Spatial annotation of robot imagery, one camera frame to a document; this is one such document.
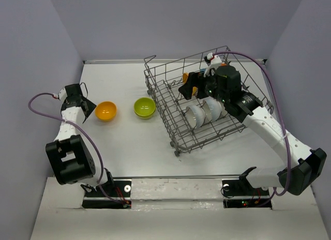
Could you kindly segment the orange bowl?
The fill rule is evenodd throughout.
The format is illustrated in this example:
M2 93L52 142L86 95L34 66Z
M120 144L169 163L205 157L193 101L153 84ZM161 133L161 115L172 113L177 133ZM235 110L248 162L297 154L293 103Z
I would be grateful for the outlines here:
M96 106L95 115L103 122L109 122L115 118L117 114L117 106L111 101L104 101Z
M189 73L183 73L183 77L182 77L182 80L183 80L183 84L185 84L188 80L188 77L189 77ZM192 89L192 95L194 96L198 91L198 88L197 87L193 87Z

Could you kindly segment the grey wire dish rack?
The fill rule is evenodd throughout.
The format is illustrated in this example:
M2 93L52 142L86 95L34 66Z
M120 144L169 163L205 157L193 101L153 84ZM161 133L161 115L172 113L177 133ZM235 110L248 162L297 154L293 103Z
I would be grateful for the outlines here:
M245 61L242 57L229 54L230 49L222 46L212 52L221 52L220 58L229 63L241 74L243 89L256 95L270 113L274 106L267 91L264 74L253 62ZM203 101L194 94L186 100L178 91L183 84L183 74L200 71L206 68L204 57L207 51L200 52L181 59L155 64L156 56L144 59L144 76L147 93L156 103L158 112L170 137L170 145L175 149L175 156L181 153L190 153L192 150L223 140L227 136L242 132L245 126L236 118L222 111L221 116L214 122L204 123L199 128L189 125L186 118L186 107L196 105L203 107Z

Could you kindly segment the white bowl stack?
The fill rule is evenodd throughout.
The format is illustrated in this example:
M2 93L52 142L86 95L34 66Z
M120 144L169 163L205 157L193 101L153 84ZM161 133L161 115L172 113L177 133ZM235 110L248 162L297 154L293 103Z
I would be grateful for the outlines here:
M186 107L185 117L192 129L198 129L204 124L205 113L201 107L189 105Z

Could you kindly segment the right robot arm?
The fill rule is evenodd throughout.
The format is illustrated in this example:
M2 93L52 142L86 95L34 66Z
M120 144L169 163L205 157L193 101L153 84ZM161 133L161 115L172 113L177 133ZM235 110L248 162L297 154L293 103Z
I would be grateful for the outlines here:
M229 115L255 132L284 162L278 168L249 168L238 181L241 193L282 187L298 196L320 176L326 152L312 149L286 131L257 96L242 88L241 75L235 67L222 65L210 75L191 72L178 91L189 100L194 87L199 99L212 97L222 102Z

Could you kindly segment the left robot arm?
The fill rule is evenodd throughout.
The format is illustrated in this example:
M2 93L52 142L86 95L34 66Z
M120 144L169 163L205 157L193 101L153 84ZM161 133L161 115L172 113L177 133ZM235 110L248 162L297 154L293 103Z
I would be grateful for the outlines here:
M71 84L60 90L61 125L55 140L46 144L46 154L61 185L86 183L103 196L115 189L111 173L95 161L86 146L86 136L79 130L96 105L83 95L81 85Z

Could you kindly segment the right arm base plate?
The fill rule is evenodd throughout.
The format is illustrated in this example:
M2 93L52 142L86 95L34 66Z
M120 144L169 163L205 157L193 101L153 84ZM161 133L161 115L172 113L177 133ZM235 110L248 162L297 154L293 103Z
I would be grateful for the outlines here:
M227 208L272 208L272 204L262 205L270 199L270 193L262 188L252 188L239 179L222 180L221 195L223 207Z

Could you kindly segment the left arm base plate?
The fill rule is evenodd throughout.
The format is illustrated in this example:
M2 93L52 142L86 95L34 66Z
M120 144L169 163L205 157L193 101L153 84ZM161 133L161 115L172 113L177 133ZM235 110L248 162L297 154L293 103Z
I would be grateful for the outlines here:
M85 209L131 209L131 179L114 179L114 187L106 183L99 187L80 185L84 191L82 207Z

